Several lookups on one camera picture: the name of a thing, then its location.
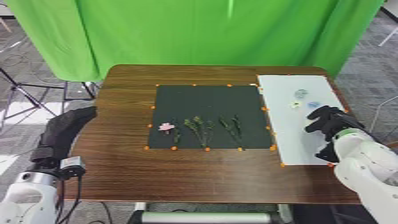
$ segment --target green screen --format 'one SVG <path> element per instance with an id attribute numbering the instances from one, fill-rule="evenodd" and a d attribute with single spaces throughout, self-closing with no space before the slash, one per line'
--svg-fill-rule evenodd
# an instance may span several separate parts
<path id="1" fill-rule="evenodd" d="M 337 77 L 383 2 L 8 1 L 68 81 L 102 80 L 116 64 L 319 66 Z"/>

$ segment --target white paper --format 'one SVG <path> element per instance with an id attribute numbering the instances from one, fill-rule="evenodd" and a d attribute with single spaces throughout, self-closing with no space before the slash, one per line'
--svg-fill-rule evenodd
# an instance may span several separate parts
<path id="1" fill-rule="evenodd" d="M 271 109 L 269 116 L 283 163 L 287 165 L 326 165 L 328 161 L 315 157 L 326 145 L 326 136 L 321 131 L 308 133 L 305 127 L 313 122 L 308 120 L 308 115 L 317 109 L 310 107 L 312 102 L 321 103 L 319 107 L 329 105 L 344 110 L 328 78 L 315 75 L 260 75 L 258 79 Z M 296 97 L 299 89 L 308 91 L 305 99 Z"/>

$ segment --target flower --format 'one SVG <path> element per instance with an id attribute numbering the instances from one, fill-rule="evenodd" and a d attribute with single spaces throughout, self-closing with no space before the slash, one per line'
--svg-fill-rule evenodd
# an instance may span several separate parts
<path id="1" fill-rule="evenodd" d="M 164 123 L 161 126 L 159 126 L 159 131 L 166 131 L 166 133 L 170 134 L 170 130 L 177 128 L 177 125 L 173 125 L 171 123 Z"/>

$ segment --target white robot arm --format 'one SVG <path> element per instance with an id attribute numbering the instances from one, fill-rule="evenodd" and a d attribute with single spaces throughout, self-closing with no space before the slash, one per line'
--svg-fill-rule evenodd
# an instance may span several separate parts
<path id="1" fill-rule="evenodd" d="M 398 223 L 398 155 L 377 142 L 363 124 L 338 108 L 322 107 L 306 131 L 331 141 L 317 157 L 337 163 L 335 174 L 381 224 Z"/>
<path id="2" fill-rule="evenodd" d="M 82 176 L 86 167 L 81 157 L 70 156 L 72 144 L 84 125 L 97 117 L 97 107 L 70 111 L 58 116 L 47 125 L 38 149 L 31 156 L 33 166 L 19 175 L 0 203 L 0 224 L 61 224 L 65 181 Z"/>
<path id="3" fill-rule="evenodd" d="M 398 156 L 360 129 L 345 129 L 335 137 L 340 163 L 337 177 L 358 192 L 360 199 L 381 224 L 398 221 Z"/>

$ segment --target leaf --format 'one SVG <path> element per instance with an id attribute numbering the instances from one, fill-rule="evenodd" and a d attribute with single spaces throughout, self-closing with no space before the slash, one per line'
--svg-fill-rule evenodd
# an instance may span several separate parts
<path id="1" fill-rule="evenodd" d="M 226 122 L 223 116 L 221 116 L 221 118 L 219 118 L 219 121 L 221 121 L 221 125 L 223 125 L 223 127 L 225 127 L 226 129 L 230 129 L 230 125 L 228 125 L 228 122 Z"/>
<path id="2" fill-rule="evenodd" d="M 241 126 L 241 118 L 239 118 L 239 115 L 235 115 L 234 117 L 234 124 L 235 124 L 235 128 L 237 128 L 237 131 L 239 131 L 239 136 L 242 138 L 242 126 Z"/>

